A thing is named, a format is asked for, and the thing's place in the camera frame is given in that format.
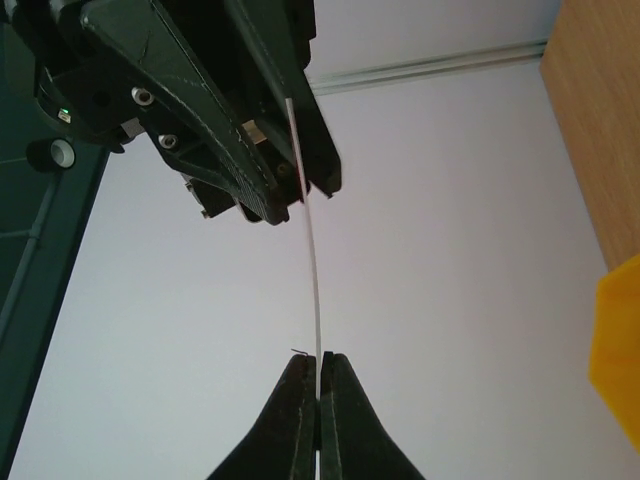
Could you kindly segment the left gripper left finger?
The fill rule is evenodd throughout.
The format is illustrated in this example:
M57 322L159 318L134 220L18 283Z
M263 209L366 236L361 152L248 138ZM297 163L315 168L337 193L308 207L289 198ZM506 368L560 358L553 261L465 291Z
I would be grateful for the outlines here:
M255 423L211 479L313 479L316 359L295 354Z

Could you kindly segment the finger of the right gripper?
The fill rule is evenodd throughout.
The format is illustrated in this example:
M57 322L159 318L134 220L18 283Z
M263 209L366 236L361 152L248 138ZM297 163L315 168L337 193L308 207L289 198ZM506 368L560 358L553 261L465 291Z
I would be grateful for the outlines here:
M226 1L245 77L249 109L266 133L287 129L294 107L307 180L331 197L342 187L341 159L305 75L316 37L312 1Z

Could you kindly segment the red card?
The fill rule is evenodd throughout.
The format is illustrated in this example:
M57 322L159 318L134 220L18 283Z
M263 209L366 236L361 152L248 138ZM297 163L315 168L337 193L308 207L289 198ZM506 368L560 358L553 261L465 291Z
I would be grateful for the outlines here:
M311 291L313 299L313 324L314 324L314 347L316 358L316 380L315 380L315 397L317 400L321 398L321 355L322 337L321 337L321 307L319 295L319 279L317 256L315 248L315 239L313 232L311 208L308 200L307 178L303 164L301 143L299 138L298 126L295 115L293 99L288 97L285 99L285 107L291 133L292 150L296 165L297 177L301 191L301 202L304 210L304 225L307 244L307 252L310 268Z

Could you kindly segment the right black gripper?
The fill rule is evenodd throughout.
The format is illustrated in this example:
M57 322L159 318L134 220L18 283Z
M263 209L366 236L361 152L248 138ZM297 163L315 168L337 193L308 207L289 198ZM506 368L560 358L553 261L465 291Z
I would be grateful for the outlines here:
M5 1L1 25L8 82L52 132L27 144L34 170L146 135L204 216L271 225L319 186L312 2Z

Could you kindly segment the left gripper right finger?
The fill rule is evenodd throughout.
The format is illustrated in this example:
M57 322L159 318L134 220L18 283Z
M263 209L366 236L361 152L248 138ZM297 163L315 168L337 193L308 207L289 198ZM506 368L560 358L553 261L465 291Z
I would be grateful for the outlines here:
M342 353L323 356L319 428L322 479L423 477L385 430Z

